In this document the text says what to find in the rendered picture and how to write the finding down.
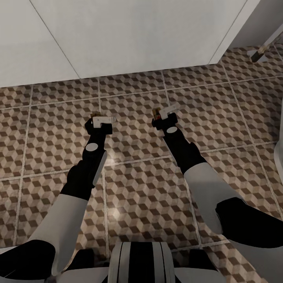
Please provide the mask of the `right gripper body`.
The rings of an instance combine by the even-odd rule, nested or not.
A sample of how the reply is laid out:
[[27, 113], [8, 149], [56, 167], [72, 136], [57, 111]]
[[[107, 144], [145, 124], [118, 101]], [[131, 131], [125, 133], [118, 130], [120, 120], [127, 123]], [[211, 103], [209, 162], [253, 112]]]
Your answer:
[[162, 118], [160, 118], [160, 119], [157, 119], [157, 120], [154, 121], [157, 130], [163, 129], [163, 126], [168, 122], [172, 122], [174, 124], [176, 124], [178, 122], [177, 117], [176, 117], [176, 113], [169, 114], [168, 118], [166, 118], [164, 120]]

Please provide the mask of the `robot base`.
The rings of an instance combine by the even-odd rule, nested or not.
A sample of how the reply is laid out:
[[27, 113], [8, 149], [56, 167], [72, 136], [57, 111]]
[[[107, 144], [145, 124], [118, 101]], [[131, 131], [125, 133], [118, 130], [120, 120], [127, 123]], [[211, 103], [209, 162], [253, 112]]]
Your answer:
[[[226, 283], [204, 250], [191, 249], [189, 254], [190, 268], [173, 262], [175, 283]], [[57, 283], [108, 283], [109, 265], [107, 262], [103, 267], [94, 268], [93, 250], [81, 249]]]

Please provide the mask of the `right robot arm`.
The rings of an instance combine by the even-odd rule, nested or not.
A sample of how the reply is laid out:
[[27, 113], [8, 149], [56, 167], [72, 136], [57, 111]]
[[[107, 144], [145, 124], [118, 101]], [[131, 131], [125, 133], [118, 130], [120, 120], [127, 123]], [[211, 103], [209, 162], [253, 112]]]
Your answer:
[[283, 283], [283, 221], [252, 208], [187, 142], [175, 125], [178, 104], [160, 110], [152, 126], [162, 129], [169, 153], [188, 183], [205, 224], [224, 235], [240, 254], [268, 281]]

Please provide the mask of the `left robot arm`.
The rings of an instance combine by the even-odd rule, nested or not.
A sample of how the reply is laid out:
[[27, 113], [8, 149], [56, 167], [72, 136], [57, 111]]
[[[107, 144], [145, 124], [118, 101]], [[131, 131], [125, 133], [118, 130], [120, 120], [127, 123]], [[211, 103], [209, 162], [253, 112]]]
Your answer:
[[77, 243], [92, 188], [107, 159], [106, 134], [115, 117], [95, 116], [85, 123], [90, 139], [82, 159], [67, 175], [67, 183], [50, 211], [26, 243], [0, 254], [0, 283], [44, 283], [59, 275]]

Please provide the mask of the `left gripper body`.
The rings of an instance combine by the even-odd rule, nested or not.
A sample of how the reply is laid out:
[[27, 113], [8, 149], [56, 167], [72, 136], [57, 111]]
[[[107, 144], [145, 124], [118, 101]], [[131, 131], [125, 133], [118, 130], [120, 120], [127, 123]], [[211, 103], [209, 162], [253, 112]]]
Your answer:
[[112, 134], [112, 124], [111, 123], [102, 123], [101, 128], [94, 128], [93, 123], [88, 123], [86, 125], [86, 130], [88, 135], [92, 136], [93, 134], [100, 134], [106, 138], [106, 134]]

